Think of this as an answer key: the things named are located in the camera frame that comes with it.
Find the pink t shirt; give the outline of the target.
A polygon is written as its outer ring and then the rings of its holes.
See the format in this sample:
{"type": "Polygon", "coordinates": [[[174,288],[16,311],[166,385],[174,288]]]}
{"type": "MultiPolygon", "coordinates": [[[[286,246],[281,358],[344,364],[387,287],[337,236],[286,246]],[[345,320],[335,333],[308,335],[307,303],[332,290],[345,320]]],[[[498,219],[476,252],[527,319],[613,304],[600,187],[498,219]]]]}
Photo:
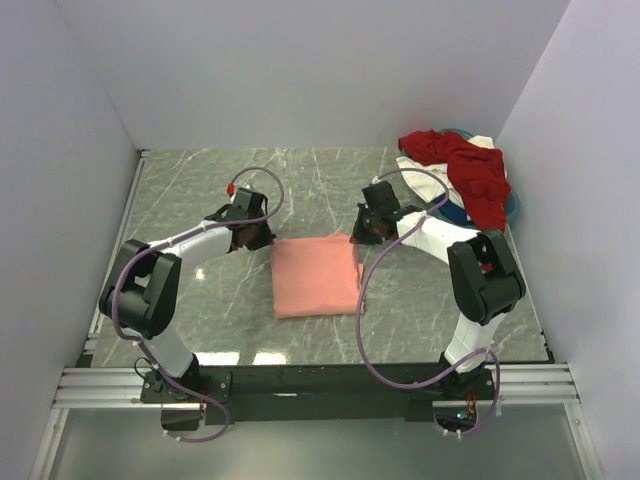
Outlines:
{"type": "Polygon", "coordinates": [[[280,240],[271,248],[273,310],[278,320],[354,315],[364,265],[344,233],[280,240]]]}

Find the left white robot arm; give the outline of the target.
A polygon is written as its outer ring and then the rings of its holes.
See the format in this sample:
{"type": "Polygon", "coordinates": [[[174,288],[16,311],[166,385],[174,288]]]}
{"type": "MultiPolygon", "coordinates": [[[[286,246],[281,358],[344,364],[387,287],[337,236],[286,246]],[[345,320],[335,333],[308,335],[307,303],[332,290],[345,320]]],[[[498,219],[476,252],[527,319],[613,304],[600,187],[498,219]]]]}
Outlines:
{"type": "Polygon", "coordinates": [[[275,235],[264,219],[267,209],[266,195],[240,187],[229,203],[195,227],[151,243],[131,239],[117,253],[99,311],[164,369],[164,389],[176,401],[193,399],[200,388],[197,357],[173,325],[180,283],[208,260],[272,244],[275,235]]]}

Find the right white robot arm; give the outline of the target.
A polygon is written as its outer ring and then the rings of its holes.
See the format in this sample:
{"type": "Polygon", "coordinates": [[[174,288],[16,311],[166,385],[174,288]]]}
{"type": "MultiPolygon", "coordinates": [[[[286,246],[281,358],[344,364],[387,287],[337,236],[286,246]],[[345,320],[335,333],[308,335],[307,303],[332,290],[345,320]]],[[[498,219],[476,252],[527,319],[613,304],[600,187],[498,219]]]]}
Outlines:
{"type": "Polygon", "coordinates": [[[403,207],[391,184],[380,181],[362,189],[351,241],[357,245],[404,245],[426,253],[449,268],[460,312],[453,337],[442,354],[439,374],[444,395],[460,399],[474,386],[472,372],[489,354],[493,337],[526,285],[504,234],[475,231],[433,217],[416,206],[403,207]]]}

